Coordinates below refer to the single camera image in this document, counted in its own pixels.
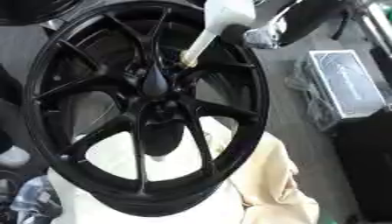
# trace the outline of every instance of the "cloth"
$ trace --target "cloth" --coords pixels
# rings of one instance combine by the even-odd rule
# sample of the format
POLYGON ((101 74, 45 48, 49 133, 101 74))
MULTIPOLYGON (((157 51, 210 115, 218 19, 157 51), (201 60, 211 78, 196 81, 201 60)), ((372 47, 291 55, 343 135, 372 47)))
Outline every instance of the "cloth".
POLYGON ((62 213, 60 200, 47 176, 26 182, 10 208, 17 212, 17 224, 48 224, 62 213))
POLYGON ((319 205, 299 189, 298 168, 283 143, 265 133, 252 157, 230 178, 248 206, 242 224, 313 224, 319 205))
MULTIPOLYGON (((216 158, 230 142, 232 133, 213 118, 202 118, 201 123, 213 157, 216 158)), ((136 161, 130 149, 132 138, 121 133, 93 146, 87 152, 87 159, 106 172, 134 179, 136 161)), ((174 152, 160 159, 146 156, 145 160, 151 181, 184 176, 200 168, 201 164, 197 146, 187 129, 174 152)), ((144 218, 120 213, 103 205, 88 192, 69 183, 54 170, 49 170, 48 178, 64 210, 52 224, 317 223, 319 206, 314 199, 298 190, 293 178, 297 173, 298 169, 289 159, 281 141, 265 133, 248 162, 210 198, 183 213, 144 218)))

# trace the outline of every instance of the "wheel rim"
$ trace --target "wheel rim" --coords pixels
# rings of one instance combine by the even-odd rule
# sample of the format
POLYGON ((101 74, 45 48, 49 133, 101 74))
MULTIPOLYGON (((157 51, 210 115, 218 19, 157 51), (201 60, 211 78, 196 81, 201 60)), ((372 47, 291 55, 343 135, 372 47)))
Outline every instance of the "wheel rim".
POLYGON ((173 39, 168 36, 177 34, 176 30, 183 30, 186 36, 176 41, 192 41, 203 27, 202 19, 202 11, 175 3, 119 3, 90 11, 53 35, 31 67, 24 105, 35 144, 59 174, 117 210, 157 216, 174 214, 201 202, 245 162, 264 132, 269 109, 268 88, 256 57, 248 50, 219 41, 217 47, 227 51, 234 62, 211 62, 210 58, 219 58, 214 55, 218 48, 210 51, 210 58, 200 59, 195 68, 183 69, 164 56, 164 52, 170 51, 165 48, 171 47, 170 39, 173 39), (142 28, 136 29, 137 25, 151 23, 151 20, 152 25, 145 26, 149 29, 146 34, 141 34, 142 28), (92 37, 105 29, 121 33, 132 43, 132 55, 127 58, 127 63, 120 63, 120 69, 86 53, 85 48, 94 42, 92 37), (79 59, 90 72, 83 78, 56 86, 52 84, 54 70, 58 69, 64 52, 67 57, 79 59), (213 72, 230 74, 227 79, 246 86, 251 98, 250 109, 196 99, 195 83, 208 79, 206 76, 213 72), (88 91, 102 91, 109 95, 122 113, 76 143, 52 136, 53 127, 49 128, 47 117, 48 113, 57 113, 59 99, 88 91), (157 111, 157 105, 164 109, 157 111), (151 182, 146 178, 145 151, 139 140, 141 136, 143 139, 147 122, 162 122, 157 116, 163 117, 165 122, 182 123, 191 131, 202 158, 202 167, 198 171, 164 181, 151 182), (216 159, 212 159, 208 152, 200 127, 199 118, 202 116, 226 116, 239 123, 231 143, 216 159), (135 180, 106 173, 85 159, 92 144, 120 131, 132 132, 136 142, 135 180))

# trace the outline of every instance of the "concrete floor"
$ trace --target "concrete floor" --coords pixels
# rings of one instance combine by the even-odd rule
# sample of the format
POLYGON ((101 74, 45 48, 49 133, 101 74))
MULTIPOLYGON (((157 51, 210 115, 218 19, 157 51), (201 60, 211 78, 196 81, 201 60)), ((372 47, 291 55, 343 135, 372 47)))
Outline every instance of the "concrete floor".
MULTIPOLYGON (((269 1, 259 8, 255 25, 261 25, 286 1, 269 1)), ((268 131, 287 145, 290 156, 299 167, 300 174, 297 179, 304 192, 314 197, 338 223, 343 223, 350 214, 357 214, 358 208, 340 162, 329 138, 308 122, 305 105, 299 94, 284 84, 285 77, 292 74, 294 61, 313 49, 353 48, 371 73, 378 75, 378 69, 368 56, 368 43, 360 38, 361 33, 355 25, 349 25, 349 30, 339 42, 328 38, 336 27, 336 21, 331 21, 294 45, 277 51, 255 51, 255 54, 264 66, 270 86, 268 131)), ((11 75, 25 83, 29 66, 46 41, 45 34, 36 25, 1 27, 0 63, 11 75)), ((33 151, 34 146, 29 140, 20 114, 14 108, 2 104, 0 123, 12 134, 17 144, 33 151)), ((36 156, 23 172, 34 175, 43 167, 46 167, 45 162, 40 156, 36 156)))

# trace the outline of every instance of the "black wheel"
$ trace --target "black wheel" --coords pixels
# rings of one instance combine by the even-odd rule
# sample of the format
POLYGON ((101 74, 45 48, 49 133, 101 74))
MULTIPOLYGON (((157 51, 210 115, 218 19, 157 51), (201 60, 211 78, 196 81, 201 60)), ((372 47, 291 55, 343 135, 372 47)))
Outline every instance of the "black wheel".
POLYGON ((219 39, 195 68, 183 68, 179 55, 202 29, 202 10, 141 1, 92 10, 55 33, 31 67, 24 93, 31 136, 52 167, 127 214, 175 214, 213 193, 258 144, 267 121, 269 92, 255 55, 219 39), (237 95, 235 101, 227 100, 236 103, 200 99, 201 81, 225 97, 237 95), (110 96, 118 115, 73 143, 64 133, 62 102, 92 91, 110 96), (235 135, 217 158, 204 137, 203 116, 236 120, 235 135), (145 156, 164 157, 174 151, 184 127, 199 147, 202 166, 181 178, 149 180, 145 156), (135 179, 107 173, 86 159, 90 146, 124 131, 134 140, 135 179), (150 144, 149 139, 165 145, 150 144))

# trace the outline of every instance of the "wheel spoke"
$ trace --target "wheel spoke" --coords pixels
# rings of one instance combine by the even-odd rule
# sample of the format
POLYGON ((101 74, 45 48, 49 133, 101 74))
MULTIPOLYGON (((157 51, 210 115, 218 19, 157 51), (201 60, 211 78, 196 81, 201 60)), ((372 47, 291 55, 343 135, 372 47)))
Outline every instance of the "wheel spoke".
POLYGON ((145 185, 148 182, 147 171, 145 168, 145 149, 142 145, 142 128, 145 125, 144 110, 148 106, 148 103, 142 100, 133 101, 129 106, 129 114, 132 115, 131 120, 133 121, 132 126, 132 139, 135 151, 136 169, 137 169, 137 180, 138 193, 145 192, 145 185))
POLYGON ((196 108, 198 116, 223 116, 235 119, 238 123, 256 123, 258 116, 253 111, 233 108, 217 103, 200 101, 184 96, 184 102, 196 108))
POLYGON ((154 26, 154 28, 152 28, 152 30, 149 32, 148 35, 151 36, 153 42, 158 41, 158 38, 159 38, 162 30, 164 29, 164 21, 167 19, 167 17, 169 16, 169 14, 171 12, 172 12, 172 9, 164 8, 163 13, 162 13, 162 17, 159 19, 159 21, 154 26))
POLYGON ((102 126, 86 134, 82 139, 66 147, 61 155, 69 156, 76 163, 83 163, 86 160, 88 149, 100 141, 112 137, 113 135, 130 131, 131 120, 126 115, 119 115, 112 120, 105 122, 102 126))
POLYGON ((60 40, 59 44, 63 47, 64 50, 66 50, 67 53, 69 53, 69 55, 72 55, 76 58, 79 58, 92 70, 100 71, 100 69, 102 69, 102 66, 100 66, 100 64, 98 62, 96 62, 92 57, 90 57, 88 54, 83 52, 77 46, 75 46, 65 40, 60 40))
POLYGON ((110 19, 111 22, 113 22, 115 25, 117 25, 120 30, 125 34, 126 37, 128 37, 135 45, 136 48, 140 54, 140 58, 142 61, 142 64, 146 65, 147 64, 147 56, 145 53, 145 47, 144 47, 144 35, 141 34, 140 32, 136 31, 129 25, 123 23, 120 21, 117 17, 113 15, 106 14, 106 18, 110 19))
POLYGON ((213 175, 216 168, 207 140, 204 137, 199 117, 197 116, 197 108, 194 107, 194 104, 189 104, 184 101, 181 102, 181 105, 185 110, 185 124, 191 131, 193 139, 199 148, 203 172, 207 175, 213 175))
POLYGON ((135 160, 136 160, 136 168, 137 168, 137 179, 139 181, 137 191, 140 193, 144 192, 145 184, 147 183, 147 171, 145 168, 145 151, 141 144, 141 122, 140 118, 136 119, 135 125, 132 130, 132 138, 135 149, 135 160))
POLYGON ((39 101, 50 101, 92 91, 110 92, 108 90, 113 90, 115 84, 115 81, 107 75, 83 78, 68 82, 67 84, 40 94, 36 97, 36 99, 39 101))

